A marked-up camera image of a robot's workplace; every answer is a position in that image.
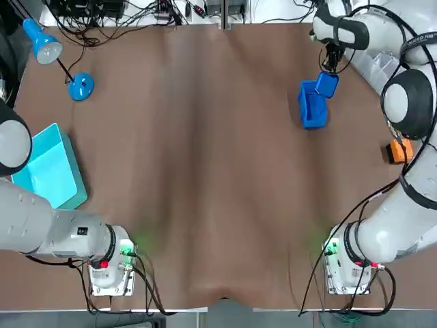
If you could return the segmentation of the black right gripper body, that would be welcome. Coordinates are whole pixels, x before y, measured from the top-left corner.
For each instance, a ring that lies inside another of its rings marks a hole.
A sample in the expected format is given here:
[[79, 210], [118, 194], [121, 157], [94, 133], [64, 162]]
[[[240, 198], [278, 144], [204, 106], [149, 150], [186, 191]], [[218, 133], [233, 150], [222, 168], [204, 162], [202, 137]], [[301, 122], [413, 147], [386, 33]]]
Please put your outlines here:
[[329, 42], [326, 44], [326, 57], [324, 65], [337, 65], [343, 57], [343, 47]]

